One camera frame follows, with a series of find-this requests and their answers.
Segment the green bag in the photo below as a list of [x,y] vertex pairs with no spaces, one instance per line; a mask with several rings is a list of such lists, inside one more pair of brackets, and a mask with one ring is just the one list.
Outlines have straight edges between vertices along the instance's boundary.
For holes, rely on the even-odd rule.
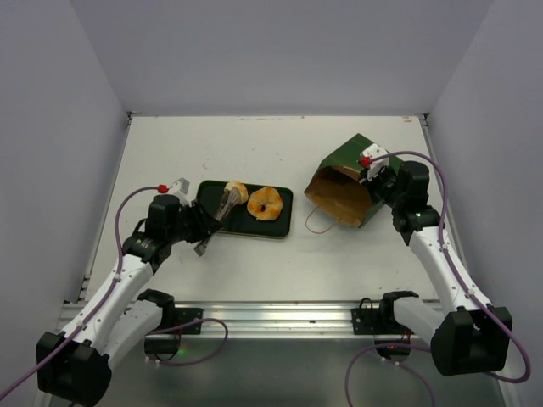
[[[358,181],[360,154],[372,144],[362,134],[352,137],[321,162],[304,191],[318,208],[347,226],[365,225],[383,207],[382,203],[372,202],[369,192]],[[389,159],[396,172],[401,163],[397,157]]]

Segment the white table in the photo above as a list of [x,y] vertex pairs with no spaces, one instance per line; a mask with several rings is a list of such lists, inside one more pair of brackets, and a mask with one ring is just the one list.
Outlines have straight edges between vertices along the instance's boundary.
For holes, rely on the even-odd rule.
[[[417,117],[136,117],[128,134],[115,189],[87,290],[89,299],[115,263],[113,219],[133,190],[191,181],[193,198],[204,180],[240,180],[294,192],[290,235],[282,241],[217,235],[199,258],[178,243],[149,287],[178,301],[347,301],[413,290],[437,298],[424,269],[382,209],[361,229],[337,226],[324,235],[305,229],[313,204],[303,191],[317,166],[356,133],[389,151],[428,153]],[[435,178],[430,203],[441,207]],[[122,238],[146,217],[151,192],[136,196],[120,223]],[[331,220],[311,218],[314,229]]]

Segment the purple cable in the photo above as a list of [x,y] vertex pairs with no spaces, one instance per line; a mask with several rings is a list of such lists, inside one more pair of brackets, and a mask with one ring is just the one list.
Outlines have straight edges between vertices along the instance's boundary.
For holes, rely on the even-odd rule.
[[[349,404],[349,407],[353,407],[353,402],[350,399],[350,394],[349,394],[349,377],[350,377],[350,371],[352,370],[353,366],[355,365],[355,362],[358,360],[358,358],[360,358],[366,352],[369,352],[369,351],[375,350],[375,349],[387,348],[388,346],[394,346],[396,348],[408,348],[408,349],[413,349],[413,350],[420,350],[421,352],[429,352],[430,351],[429,348],[426,348],[426,347],[423,347],[423,346],[411,345],[411,344],[408,344],[408,343],[383,343],[383,344],[380,344],[380,345],[368,346],[367,348],[364,348],[363,350],[358,352],[353,357],[353,359],[350,360],[349,366],[347,367],[347,372],[345,373],[345,384],[344,384],[345,397],[347,398],[347,403]],[[388,359],[386,359],[385,361],[387,361],[387,362],[389,362],[391,364],[396,363],[393,360],[388,360]],[[413,375],[418,377],[421,380],[421,382],[424,383],[424,386],[426,386],[426,388],[428,389],[428,392],[430,393],[430,399],[432,400],[432,407],[437,405],[434,390],[430,387],[430,383],[428,382],[428,380],[426,380],[426,378],[424,378],[423,375],[421,375],[418,371],[416,371],[415,369],[413,369],[412,367],[410,367],[408,365],[404,365],[403,363],[399,363],[398,366],[401,367],[402,369],[405,369],[406,371],[411,372]]]
[[500,327],[500,329],[502,329],[506,333],[506,335],[513,341],[513,343],[515,344],[515,346],[517,346],[518,351],[520,352],[520,354],[522,355],[524,359],[525,371],[524,371],[524,374],[520,377],[517,377],[517,378],[504,377],[504,376],[497,375],[493,372],[487,372],[486,374],[488,376],[494,377],[495,379],[501,380],[503,382],[508,382],[508,383],[526,382],[532,373],[532,364],[530,362],[526,348],[520,343],[520,340],[517,338],[517,336],[514,333],[512,333],[512,331],[509,328],[507,328],[503,324],[503,322],[501,322],[494,314],[492,314],[492,312],[490,312],[490,310],[486,307],[486,305],[481,303],[481,301],[479,301],[479,299],[475,297],[475,294],[471,294],[469,292],[470,291],[469,287],[467,286],[466,282],[462,279],[462,276],[460,276],[460,273],[458,272],[458,269],[456,268],[454,262],[452,261],[452,257],[449,254],[449,249],[445,246],[445,240],[443,238],[443,230],[445,229],[445,215],[447,213],[448,188],[447,188],[447,183],[445,181],[445,176],[441,168],[430,157],[421,153],[417,153],[416,151],[397,151],[395,153],[388,153],[388,154],[376,157],[375,159],[372,159],[372,161],[379,161],[380,159],[387,159],[389,157],[395,157],[397,155],[405,155],[405,154],[414,155],[414,156],[420,157],[421,159],[427,160],[438,172],[439,178],[441,179],[441,185],[443,187],[443,207],[441,209],[441,216],[439,218],[439,229],[438,229],[439,244],[443,248],[443,254],[445,255],[445,259],[447,260],[447,263],[449,264],[449,267],[452,270],[452,274],[454,274],[456,280],[458,281],[458,284],[460,284],[460,287],[462,287],[466,295],[470,299],[472,299],[472,301],[474,301],[474,303],[476,303],[476,305],[481,310],[483,310],[483,312],[489,318],[491,318],[491,320],[493,320]]
[[203,358],[196,359],[196,360],[191,360],[189,362],[170,362],[168,360],[162,360],[162,361],[160,361],[161,365],[168,365],[168,366],[174,366],[174,367],[184,367],[184,366],[197,365],[198,363],[202,363],[202,362],[205,362],[206,360],[211,359],[213,356],[215,356],[216,354],[218,354],[219,352],[222,351],[222,349],[224,348],[224,345],[227,343],[227,339],[228,339],[228,326],[223,321],[217,320],[215,318],[203,318],[201,320],[188,322],[187,324],[174,326],[173,328],[167,328],[167,329],[160,329],[158,331],[152,331],[152,332],[149,333],[149,335],[159,335],[161,333],[180,331],[180,330],[189,328],[190,326],[200,325],[202,322],[216,322],[217,324],[222,325],[222,327],[224,328],[224,338],[222,339],[221,344],[213,352],[211,352],[210,354],[207,354]]
[[[120,274],[122,271],[122,245],[120,242],[120,233],[119,233],[119,218],[120,218],[120,212],[125,207],[126,203],[136,194],[143,192],[143,191],[156,191],[157,187],[143,187],[139,188],[136,191],[132,192],[130,195],[128,195],[120,204],[119,208],[117,209],[117,214],[115,215],[115,241],[117,243],[117,253],[119,256],[119,260],[117,261],[117,270],[116,274]],[[105,293],[105,295],[102,297],[102,299],[96,304],[96,306],[92,309],[92,311],[83,318],[83,324],[86,325],[102,308],[102,306],[106,303],[108,298],[111,296],[111,293],[115,289],[115,285],[117,284],[117,280],[113,280],[111,282],[111,285],[108,288],[108,291]],[[8,395],[13,392],[18,386],[20,386],[22,383],[24,383],[30,376],[32,376],[34,373],[39,371],[43,366],[45,366],[47,363],[49,363],[57,354],[59,354],[62,349],[70,343],[70,341],[77,336],[79,332],[81,332],[82,326],[78,326],[53,352],[51,352],[47,357],[45,357],[40,363],[38,363],[36,366],[34,366],[32,369],[27,371],[23,376],[21,376],[19,379],[17,379],[15,382],[11,383],[5,390],[3,390],[0,393],[0,401],[4,400]]]

